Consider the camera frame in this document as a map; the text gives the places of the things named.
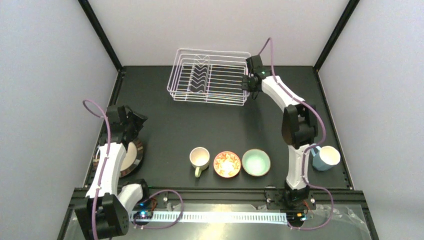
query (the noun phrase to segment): cable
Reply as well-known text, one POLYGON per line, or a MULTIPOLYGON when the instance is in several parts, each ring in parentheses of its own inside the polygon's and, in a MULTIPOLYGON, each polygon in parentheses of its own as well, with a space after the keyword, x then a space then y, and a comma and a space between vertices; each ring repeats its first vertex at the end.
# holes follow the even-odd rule
MULTIPOLYGON (((98 176, 98 181, 97 181, 97 185, 100 186, 102 183, 102 176, 103 176, 103 171, 105 170, 105 166, 106 166, 106 161, 109 158, 109 150, 111 149, 111 126, 109 124, 109 120, 108 117, 106 116, 105 111, 93 100, 90 99, 85 99, 82 101, 82 104, 84 105, 85 109, 87 109, 91 114, 93 114, 94 116, 98 117, 98 118, 103 118, 105 123, 106 123, 106 128, 107 128, 107 148, 106 148, 106 156, 104 157, 104 161, 103 164, 101 165, 101 169, 100 169, 100 174, 98 176), (92 103, 94 104, 101 112, 101 115, 97 115, 95 114, 87 105, 86 102, 92 103)), ((91 209, 91 228, 92 228, 92 232, 93 232, 93 238, 94 240, 99 240, 99 237, 97 235, 97 228, 96 228, 96 208, 97 208, 97 199, 99 197, 99 191, 100 188, 98 187, 95 190, 95 195, 94 195, 94 200, 93 200, 93 205, 92 205, 92 209, 91 209)))
POLYGON ((138 224, 136 223, 136 218, 134 217, 134 220, 133 220, 133 222, 132 222, 132 223, 134 224, 134 226, 135 226, 135 227, 139 227, 139 228, 141 228, 141 229, 167 229, 167 228, 170 228, 170 227, 174 226, 175 224, 177 224, 177 223, 180 221, 181 217, 183 217, 183 212, 184 212, 184 202, 183 202, 183 198, 181 197, 181 195, 180 195, 177 191, 175 191, 175 190, 165 189, 165 190, 157 191, 157 192, 155 192, 154 194, 152 194, 152 195, 151 195, 148 199, 144 200, 144 201, 143 201, 143 202, 141 202, 141 203, 145 203, 145 202, 147 202, 148 200, 152 199, 154 196, 159 195, 159 194, 161 194, 161 193, 165 193, 165 192, 171 192, 171 193, 176 194, 176 195, 178 196, 178 198, 179 198, 179 201, 181 202, 181 211, 179 212, 179 215, 178 215, 178 217, 175 219, 175 221, 174 221, 174 222, 172 222, 172 223, 171 223, 171 224, 169 224, 169 225, 166 225, 166 226, 145 226, 145 225, 138 225, 138 224))
POLYGON ((155 208, 158 206, 158 200, 156 200, 156 198, 152 198, 153 202, 151 204, 151 211, 153 212, 155 210, 155 208))
POLYGON ((303 204, 307 207, 307 212, 306 212, 306 214, 308 214, 308 213, 309 213, 309 211, 310 211, 310 212, 312 213, 312 217, 313 217, 313 216, 315 216, 314 211, 312 211, 312 210, 311 210, 311 208, 309 207, 308 203, 307 203, 305 200, 303 200, 303 204))
POLYGON ((269 37, 267 40, 266 40, 266 42, 265 42, 265 44, 263 45, 263 47, 262 47, 262 49, 260 50, 260 52, 258 53, 258 55, 260 55, 261 53, 262 53, 262 51, 265 49, 265 47, 268 45, 268 42, 270 43, 270 48, 271 48, 271 72, 272 72, 272 76, 274 77, 274 80, 275 80, 275 82, 278 84, 278 86, 290 97, 290 98, 292 98, 293 100, 295 100, 296 102, 298 102, 298 103, 300 103, 300 104, 302 104, 305 108, 307 108, 307 109, 309 109, 314 115, 315 115, 315 117, 316 117, 316 119, 318 120, 318 122, 319 122, 319 124, 321 125, 321 129, 322 129, 322 138, 321 138, 321 140, 317 143, 317 144, 313 144, 313 145, 310 145, 310 146, 308 146, 304 151, 303 151, 303 155, 302 155, 302 179, 303 179, 303 181, 304 181, 304 183, 306 184, 306 185, 308 185, 311 189, 319 189, 319 190, 323 190, 323 191, 325 191, 328 195, 329 195, 329 197, 330 197, 330 201, 331 201, 331 212, 330 212, 330 216, 328 217, 328 219, 323 223, 323 224, 321 224, 321 225, 319 225, 319 226, 315 226, 315 227, 306 227, 306 228, 300 228, 300 227, 294 227, 294 226, 292 226, 291 224, 290 224, 290 222, 287 222, 287 225, 291 228, 291 229, 299 229, 299 230, 306 230, 306 231, 308 231, 308 230, 315 230, 315 229, 319 229, 319 228, 322 228, 322 227, 324 227, 324 226, 326 226, 329 222, 330 222, 330 220, 331 220, 331 218, 332 218, 332 216, 333 216, 333 210, 334 210, 334 199, 333 199, 333 195, 331 194, 331 192, 327 189, 327 188, 325 188, 325 187, 322 187, 322 186, 316 186, 316 185, 312 185, 312 184, 310 184, 307 180, 306 180, 306 178, 305 178, 305 162, 306 162, 306 154, 307 154, 307 152, 310 150, 310 149, 313 149, 314 147, 316 147, 316 146, 319 146, 319 145, 321 145, 325 140, 326 140, 326 136, 327 136, 327 132, 326 132, 326 127, 324 126, 324 122, 323 122, 323 120, 321 119, 321 117, 320 117, 320 115, 318 114, 318 112, 317 111, 315 111, 315 109, 313 109, 310 105, 308 105, 306 102, 303 102, 303 101, 301 101, 301 100, 299 100, 299 99, 297 99, 296 97, 293 97, 293 95, 292 94, 290 94, 290 92, 286 89, 286 88, 284 88, 283 87, 283 85, 281 85, 281 83, 279 83, 278 82, 278 80, 277 80, 277 77, 276 77, 276 73, 275 73, 275 71, 274 71, 274 46, 273 46, 273 39, 272 39, 272 37, 269 37))

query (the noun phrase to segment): mug handle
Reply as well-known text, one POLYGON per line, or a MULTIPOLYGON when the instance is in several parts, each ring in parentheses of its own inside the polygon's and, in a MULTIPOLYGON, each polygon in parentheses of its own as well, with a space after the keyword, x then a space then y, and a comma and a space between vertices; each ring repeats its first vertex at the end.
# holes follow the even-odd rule
POLYGON ((200 174, 202 173, 202 170, 200 170, 200 167, 196 167, 196 171, 194 172, 194 175, 196 178, 200 177, 200 174))
POLYGON ((321 150, 321 147, 320 146, 316 146, 315 147, 316 148, 316 153, 315 153, 315 151, 314 151, 314 148, 311 148, 310 149, 310 153, 312 153, 312 157, 315 157, 315 155, 317 155, 318 154, 318 152, 321 150))

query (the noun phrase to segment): wire dish rack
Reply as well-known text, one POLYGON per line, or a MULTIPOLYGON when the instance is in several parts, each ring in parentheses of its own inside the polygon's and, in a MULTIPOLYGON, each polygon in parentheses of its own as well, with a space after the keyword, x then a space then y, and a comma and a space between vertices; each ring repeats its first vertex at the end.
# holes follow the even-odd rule
POLYGON ((243 106, 250 94, 242 89, 250 56, 244 51, 180 48, 167 90, 175 101, 243 106))

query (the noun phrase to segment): black corner post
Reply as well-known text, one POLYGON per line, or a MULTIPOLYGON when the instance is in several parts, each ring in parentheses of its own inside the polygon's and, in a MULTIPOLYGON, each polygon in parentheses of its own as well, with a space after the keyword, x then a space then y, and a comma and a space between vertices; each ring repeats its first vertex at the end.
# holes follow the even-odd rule
POLYGON ((101 43, 103 44, 104 49, 106 49, 106 52, 109 55, 110 59, 112 60, 113 65, 115 65, 116 70, 118 72, 121 71, 122 70, 121 62, 119 61, 118 56, 116 55, 114 49, 112 48, 112 45, 109 42, 108 37, 105 34, 105 31, 103 31, 103 28, 100 25, 100 22, 97 19, 96 14, 94 13, 93 8, 90 5, 89 1, 78 0, 78 2, 81 5, 82 9, 84 10, 85 15, 87 15, 87 18, 90 21, 92 27, 94 28, 95 33, 97 34, 101 43))
POLYGON ((340 33, 342 33, 343 28, 346 26, 346 23, 348 22, 349 18, 351 17, 352 13, 357 7, 359 1, 360 0, 349 0, 349 2, 347 3, 347 6, 344 9, 343 13, 341 14, 337 24, 335 25, 335 28, 330 35, 330 38, 328 39, 327 43, 324 46, 324 49, 319 55, 318 60, 315 63, 315 66, 313 66, 313 69, 315 72, 320 71, 321 67, 324 64, 324 61, 330 54, 331 49, 333 48, 334 44, 339 38, 340 33))

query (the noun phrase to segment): light green bowl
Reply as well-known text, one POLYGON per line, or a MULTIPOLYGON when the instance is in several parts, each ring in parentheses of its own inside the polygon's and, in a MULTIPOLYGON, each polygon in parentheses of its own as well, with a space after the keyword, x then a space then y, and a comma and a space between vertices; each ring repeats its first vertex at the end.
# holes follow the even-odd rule
POLYGON ((260 177, 268 173, 271 161, 266 152, 260 149, 250 149, 244 153, 241 165, 248 174, 260 177))

